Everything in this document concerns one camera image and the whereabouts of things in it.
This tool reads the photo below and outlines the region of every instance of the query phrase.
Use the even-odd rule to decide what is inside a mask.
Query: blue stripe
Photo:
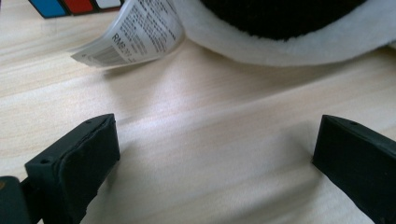
[[[67,12],[57,0],[30,0],[30,2],[45,18],[67,15]]]

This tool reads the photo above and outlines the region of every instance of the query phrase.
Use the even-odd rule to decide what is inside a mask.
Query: red stripe
[[[64,0],[64,2],[72,13],[78,14],[93,10],[90,0]]]

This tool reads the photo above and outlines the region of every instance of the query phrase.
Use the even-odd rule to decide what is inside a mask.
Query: light wood grain surface
[[[34,155],[114,113],[121,161],[82,223],[373,223],[310,159],[323,114],[396,139],[396,50],[291,68],[235,63],[188,39],[116,69],[69,57],[116,16],[44,20],[3,0],[0,175],[24,179]]]

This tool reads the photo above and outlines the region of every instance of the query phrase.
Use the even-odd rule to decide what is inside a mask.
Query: white fur trim
[[[174,0],[187,36],[242,63],[276,66],[334,63],[396,39],[396,0],[368,0],[332,24],[288,41],[258,38],[219,20],[199,0]]]

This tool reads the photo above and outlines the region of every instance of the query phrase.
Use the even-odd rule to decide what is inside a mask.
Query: white label
[[[120,0],[96,0],[99,8],[108,8],[108,7],[119,7],[121,5]]]
[[[128,0],[107,31],[72,58],[97,67],[142,63],[168,54],[182,38],[171,0]]]

